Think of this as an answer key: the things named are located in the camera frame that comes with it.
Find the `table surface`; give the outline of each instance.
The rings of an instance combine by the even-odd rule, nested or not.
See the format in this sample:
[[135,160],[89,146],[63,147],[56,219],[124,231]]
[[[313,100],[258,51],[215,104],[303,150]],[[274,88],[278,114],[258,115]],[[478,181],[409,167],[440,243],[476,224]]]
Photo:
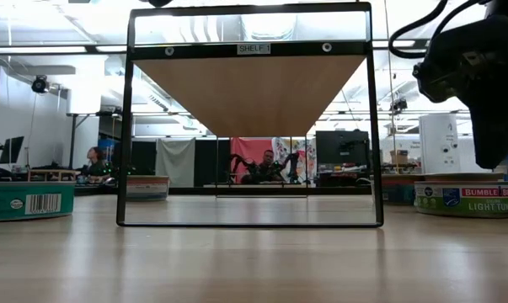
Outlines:
[[76,170],[69,169],[31,169],[30,173],[77,173]]
[[[129,204],[127,219],[285,220],[308,206],[311,219],[359,220],[371,203],[169,198]],[[120,228],[115,205],[76,198],[73,216],[0,223],[0,302],[508,302],[508,219],[387,206],[381,229]]]

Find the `computer monitor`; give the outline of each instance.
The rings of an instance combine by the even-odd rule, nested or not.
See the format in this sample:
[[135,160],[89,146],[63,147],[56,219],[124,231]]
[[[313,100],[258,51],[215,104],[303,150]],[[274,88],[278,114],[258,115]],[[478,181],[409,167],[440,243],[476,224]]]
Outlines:
[[369,167],[370,141],[365,131],[316,131],[319,164],[354,163]]
[[21,146],[24,144],[24,138],[22,136],[7,139],[4,143],[3,153],[1,154],[0,164],[9,164],[18,162],[19,152]]

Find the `person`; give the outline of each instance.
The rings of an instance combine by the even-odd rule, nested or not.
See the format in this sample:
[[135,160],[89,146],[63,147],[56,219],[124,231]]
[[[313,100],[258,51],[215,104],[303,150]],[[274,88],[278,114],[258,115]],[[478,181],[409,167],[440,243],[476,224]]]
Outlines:
[[90,165],[87,169],[86,174],[93,181],[98,181],[98,179],[105,178],[109,175],[105,165],[104,153],[99,147],[94,146],[89,148],[87,152],[87,159],[89,160]]
[[266,150],[263,152],[263,160],[258,165],[258,173],[255,176],[246,175],[242,178],[241,183],[243,184],[256,184],[266,182],[282,182],[284,179],[274,169],[274,152],[272,150]]

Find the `white curtain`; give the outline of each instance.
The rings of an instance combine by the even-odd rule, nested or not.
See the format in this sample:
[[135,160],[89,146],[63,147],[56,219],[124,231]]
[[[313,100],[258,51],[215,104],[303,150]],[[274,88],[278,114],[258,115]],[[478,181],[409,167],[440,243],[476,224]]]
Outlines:
[[[307,179],[313,180],[318,171],[317,150],[315,138],[310,140],[275,137],[272,138],[272,151],[274,151],[274,159],[279,163],[286,160],[287,155],[291,152],[298,152],[299,158],[297,163],[298,180],[304,182]],[[281,176],[289,182],[287,174],[291,168],[291,164],[281,171]]]
[[157,176],[168,176],[170,188],[194,187],[195,139],[158,139],[156,151]]

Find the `green label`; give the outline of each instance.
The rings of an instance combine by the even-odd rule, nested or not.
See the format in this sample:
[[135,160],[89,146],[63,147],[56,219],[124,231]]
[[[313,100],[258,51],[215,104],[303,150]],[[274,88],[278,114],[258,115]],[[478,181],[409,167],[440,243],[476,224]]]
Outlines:
[[508,185],[416,185],[415,206],[433,215],[508,217]]
[[484,214],[506,214],[508,213],[508,198],[480,199],[461,198],[454,206],[445,205],[443,198],[437,197],[416,197],[416,207],[422,210],[437,210],[454,215]]
[[73,185],[0,186],[0,221],[68,215],[73,201]]

